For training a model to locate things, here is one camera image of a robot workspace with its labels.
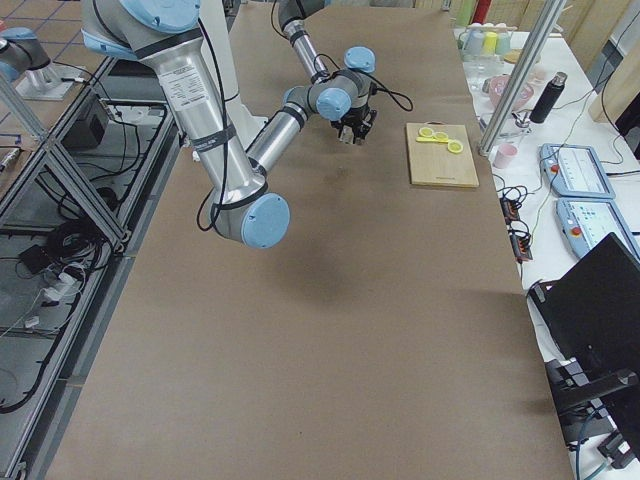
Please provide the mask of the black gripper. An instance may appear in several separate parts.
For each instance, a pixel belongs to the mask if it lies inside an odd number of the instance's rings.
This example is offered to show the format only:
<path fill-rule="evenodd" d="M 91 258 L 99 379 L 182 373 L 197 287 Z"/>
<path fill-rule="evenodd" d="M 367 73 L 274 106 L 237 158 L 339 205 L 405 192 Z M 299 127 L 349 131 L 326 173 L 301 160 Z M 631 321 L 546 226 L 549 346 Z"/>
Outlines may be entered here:
<path fill-rule="evenodd" d="M 333 127 L 338 131 L 338 139 L 344 144 L 361 146 L 365 143 L 374 121 L 377 111 L 370 107 L 351 108 L 344 117 L 333 122 Z"/>

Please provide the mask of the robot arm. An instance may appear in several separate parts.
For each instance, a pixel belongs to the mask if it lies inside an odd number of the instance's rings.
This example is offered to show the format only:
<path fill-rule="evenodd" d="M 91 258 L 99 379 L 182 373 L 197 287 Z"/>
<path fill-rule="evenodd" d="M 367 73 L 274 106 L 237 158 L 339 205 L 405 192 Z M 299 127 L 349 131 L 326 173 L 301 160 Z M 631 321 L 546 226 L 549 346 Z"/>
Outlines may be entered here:
<path fill-rule="evenodd" d="M 305 20 L 321 11 L 328 1 L 276 1 L 280 34 L 301 62 L 311 86 L 303 94 L 304 108 L 331 123 L 343 143 L 360 145 L 377 116 L 369 106 L 374 94 L 371 75 L 376 58 L 372 50 L 354 46 L 344 54 L 345 67 L 331 72 L 316 50 Z"/>
<path fill-rule="evenodd" d="M 342 119 L 354 105 L 360 82 L 352 71 L 290 91 L 249 149 L 237 135 L 221 83 L 206 66 L 198 1 L 84 1 L 85 46 L 138 61 L 156 74 L 175 118 L 188 136 L 212 184 L 211 227 L 251 248 L 270 248 L 285 236 L 290 210 L 268 190 L 267 173 L 314 113 Z"/>

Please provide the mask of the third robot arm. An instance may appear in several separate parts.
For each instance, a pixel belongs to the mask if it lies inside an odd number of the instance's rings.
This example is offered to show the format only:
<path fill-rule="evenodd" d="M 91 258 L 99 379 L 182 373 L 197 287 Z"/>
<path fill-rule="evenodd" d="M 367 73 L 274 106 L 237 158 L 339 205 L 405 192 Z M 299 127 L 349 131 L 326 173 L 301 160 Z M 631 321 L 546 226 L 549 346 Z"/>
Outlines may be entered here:
<path fill-rule="evenodd" d="M 72 87 L 62 80 L 36 34 L 26 27 L 1 32 L 1 75 L 10 83 L 24 76 L 16 91 L 25 100 L 62 101 Z"/>

